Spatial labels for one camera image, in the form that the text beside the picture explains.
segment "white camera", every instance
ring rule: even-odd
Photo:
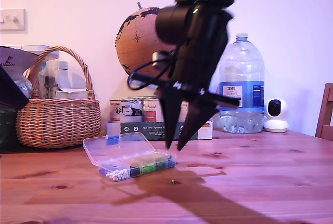
[[[265,131],[286,132],[288,122],[284,120],[288,112],[287,103],[280,98],[272,98],[265,105],[267,121],[264,124]]]

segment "plastic water bottle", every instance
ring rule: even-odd
[[[236,110],[220,107],[222,130],[231,133],[257,133],[264,125],[264,60],[248,41],[247,33],[225,49],[220,66],[220,94],[236,98]]]

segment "black cable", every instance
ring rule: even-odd
[[[155,61],[150,61],[150,62],[148,62],[148,63],[145,63],[145,64],[143,64],[143,65],[141,65],[140,67],[138,67],[138,68],[136,68],[136,69],[134,69],[131,73],[130,73],[130,75],[129,75],[129,77],[127,78],[127,85],[128,85],[128,87],[131,89],[131,90],[141,90],[142,88],[145,88],[145,87],[147,87],[147,86],[149,86],[149,85],[151,85],[151,84],[153,84],[154,82],[156,82],[161,76],[163,76],[163,74],[165,73],[165,72],[167,72],[167,70],[170,68],[170,66],[171,66],[171,64],[172,64],[172,58],[170,58],[170,59],[160,59],[160,60],[155,60]],[[151,79],[149,82],[146,82],[145,84],[143,84],[143,85],[140,85],[140,86],[138,86],[138,87],[136,87],[136,88],[133,88],[132,86],[131,86],[131,80],[132,80],[132,77],[133,77],[133,75],[135,74],[135,73],[137,73],[139,70],[141,70],[142,68],[144,68],[144,67],[147,67],[147,66],[149,66],[149,65],[151,65],[151,64],[154,64],[154,63],[158,63],[158,62],[163,62],[163,61],[169,61],[169,63],[168,63],[168,65],[156,76],[156,77],[154,77],[153,79]]]

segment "light switch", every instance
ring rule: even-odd
[[[24,31],[25,30],[24,9],[1,9],[0,30],[1,31]]]

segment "wicker basket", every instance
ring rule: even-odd
[[[88,99],[40,99],[38,72],[46,55],[64,51],[80,64]],[[62,148],[81,144],[100,132],[99,102],[95,99],[88,66],[71,49],[53,46],[43,51],[30,74],[32,99],[18,112],[16,129],[21,143],[37,148]]]

